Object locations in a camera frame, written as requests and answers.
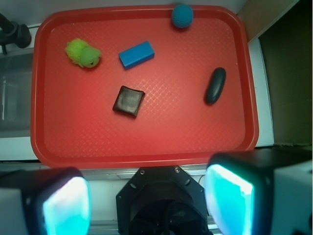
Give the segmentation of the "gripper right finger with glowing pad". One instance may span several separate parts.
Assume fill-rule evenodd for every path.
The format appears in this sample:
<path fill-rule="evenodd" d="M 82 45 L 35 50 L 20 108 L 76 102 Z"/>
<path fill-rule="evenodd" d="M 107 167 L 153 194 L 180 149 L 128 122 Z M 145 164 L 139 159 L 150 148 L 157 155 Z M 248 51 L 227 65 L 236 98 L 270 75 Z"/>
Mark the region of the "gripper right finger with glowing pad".
<path fill-rule="evenodd" d="M 206 205 L 224 235 L 310 235 L 313 153 L 299 148 L 220 152 L 207 164 Z"/>

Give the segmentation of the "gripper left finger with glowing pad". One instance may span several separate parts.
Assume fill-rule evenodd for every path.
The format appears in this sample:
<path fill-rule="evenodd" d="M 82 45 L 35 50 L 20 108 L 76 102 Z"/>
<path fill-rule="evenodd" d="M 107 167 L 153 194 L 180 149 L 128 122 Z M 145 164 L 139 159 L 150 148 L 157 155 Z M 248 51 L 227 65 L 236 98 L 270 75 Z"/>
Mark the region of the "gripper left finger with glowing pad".
<path fill-rule="evenodd" d="M 86 235 L 91 192 L 80 170 L 0 172 L 2 235 Z"/>

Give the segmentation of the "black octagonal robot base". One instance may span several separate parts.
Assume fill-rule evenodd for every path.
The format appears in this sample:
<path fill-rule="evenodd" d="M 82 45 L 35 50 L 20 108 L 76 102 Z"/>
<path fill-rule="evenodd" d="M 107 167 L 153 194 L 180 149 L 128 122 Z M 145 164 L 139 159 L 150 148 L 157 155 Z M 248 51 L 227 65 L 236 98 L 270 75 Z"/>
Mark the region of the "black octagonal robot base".
<path fill-rule="evenodd" d="M 142 167 L 116 195 L 121 235 L 210 235 L 204 188 L 179 166 Z"/>

